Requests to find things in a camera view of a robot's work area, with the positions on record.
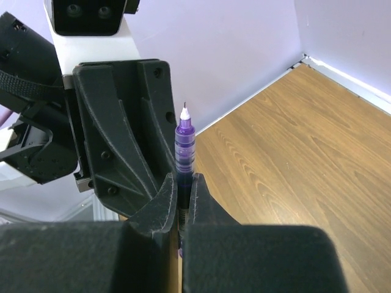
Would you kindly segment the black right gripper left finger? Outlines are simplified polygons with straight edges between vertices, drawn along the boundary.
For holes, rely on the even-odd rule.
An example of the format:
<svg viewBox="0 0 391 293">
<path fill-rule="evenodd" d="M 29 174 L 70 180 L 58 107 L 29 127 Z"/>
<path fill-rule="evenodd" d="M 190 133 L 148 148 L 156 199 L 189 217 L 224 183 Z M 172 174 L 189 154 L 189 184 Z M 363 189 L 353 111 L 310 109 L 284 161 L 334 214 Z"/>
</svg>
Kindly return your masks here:
<svg viewBox="0 0 391 293">
<path fill-rule="evenodd" d="M 127 221 L 1 227 L 2 292 L 177 292 L 177 185 Z"/>
</svg>

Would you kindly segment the dark purple pen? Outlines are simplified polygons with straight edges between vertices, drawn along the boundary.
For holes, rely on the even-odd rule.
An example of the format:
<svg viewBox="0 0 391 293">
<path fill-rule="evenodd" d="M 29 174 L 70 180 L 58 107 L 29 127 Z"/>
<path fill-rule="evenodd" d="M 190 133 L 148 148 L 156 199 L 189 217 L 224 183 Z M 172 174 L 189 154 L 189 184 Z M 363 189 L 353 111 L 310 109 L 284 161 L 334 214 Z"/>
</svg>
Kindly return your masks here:
<svg viewBox="0 0 391 293">
<path fill-rule="evenodd" d="M 186 103 L 180 113 L 178 126 L 175 128 L 175 168 L 178 186 L 178 254 L 183 257 L 184 234 L 189 216 L 194 161 L 196 149 L 196 130 L 192 125 L 191 115 Z"/>
</svg>

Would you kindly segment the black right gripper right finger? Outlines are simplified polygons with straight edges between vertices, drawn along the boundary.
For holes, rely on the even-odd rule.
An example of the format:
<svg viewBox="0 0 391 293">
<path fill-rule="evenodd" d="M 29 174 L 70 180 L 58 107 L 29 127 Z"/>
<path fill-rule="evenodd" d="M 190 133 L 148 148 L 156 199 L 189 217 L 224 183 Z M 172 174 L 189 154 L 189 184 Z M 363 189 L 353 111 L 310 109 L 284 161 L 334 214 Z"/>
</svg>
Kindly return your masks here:
<svg viewBox="0 0 391 293">
<path fill-rule="evenodd" d="M 335 245 L 308 225 L 242 225 L 192 184 L 183 249 L 183 292 L 347 292 Z"/>
</svg>

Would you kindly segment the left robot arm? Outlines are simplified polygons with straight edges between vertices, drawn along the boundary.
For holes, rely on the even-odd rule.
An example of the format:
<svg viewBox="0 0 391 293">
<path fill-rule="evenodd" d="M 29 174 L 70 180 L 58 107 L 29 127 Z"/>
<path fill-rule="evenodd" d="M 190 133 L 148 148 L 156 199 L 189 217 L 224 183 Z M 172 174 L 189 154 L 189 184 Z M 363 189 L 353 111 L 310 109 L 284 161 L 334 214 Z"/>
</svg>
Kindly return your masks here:
<svg viewBox="0 0 391 293">
<path fill-rule="evenodd" d="M 72 174 L 80 192 L 132 217 L 173 189 L 169 64 L 141 59 L 123 13 L 107 4 L 56 8 L 49 26 L 52 42 L 1 15 L 1 104 L 19 115 L 1 162 L 17 186 Z"/>
</svg>

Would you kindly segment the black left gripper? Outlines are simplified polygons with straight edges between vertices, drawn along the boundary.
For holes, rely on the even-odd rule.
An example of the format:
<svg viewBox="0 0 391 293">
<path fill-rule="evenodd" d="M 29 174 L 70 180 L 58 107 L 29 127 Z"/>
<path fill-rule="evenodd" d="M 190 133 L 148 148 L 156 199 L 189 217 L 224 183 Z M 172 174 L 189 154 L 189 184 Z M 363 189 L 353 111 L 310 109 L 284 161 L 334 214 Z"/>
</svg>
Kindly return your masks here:
<svg viewBox="0 0 391 293">
<path fill-rule="evenodd" d="M 143 208 L 175 169 L 169 64 L 142 60 L 137 73 L 141 103 L 134 62 L 85 63 L 62 77 L 79 166 L 76 186 L 80 192 L 94 187 L 105 207 L 125 217 Z M 134 133 L 141 110 L 146 159 Z"/>
</svg>

